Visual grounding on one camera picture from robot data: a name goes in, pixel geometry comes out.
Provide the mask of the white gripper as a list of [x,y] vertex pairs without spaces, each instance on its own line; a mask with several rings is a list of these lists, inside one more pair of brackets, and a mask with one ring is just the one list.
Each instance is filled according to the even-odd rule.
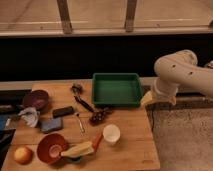
[[141,105],[151,104],[153,99],[155,102],[168,102],[172,105],[176,104],[176,94],[178,92],[178,84],[164,81],[156,78],[152,85],[151,91],[148,91],[141,99]]

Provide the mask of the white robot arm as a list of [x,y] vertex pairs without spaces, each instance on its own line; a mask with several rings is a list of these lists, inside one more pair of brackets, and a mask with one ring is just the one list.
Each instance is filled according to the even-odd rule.
[[158,58],[154,71],[157,78],[141,99],[142,106],[158,102],[175,105],[180,85],[213,99],[213,69],[199,67],[197,56],[191,50],[181,50]]

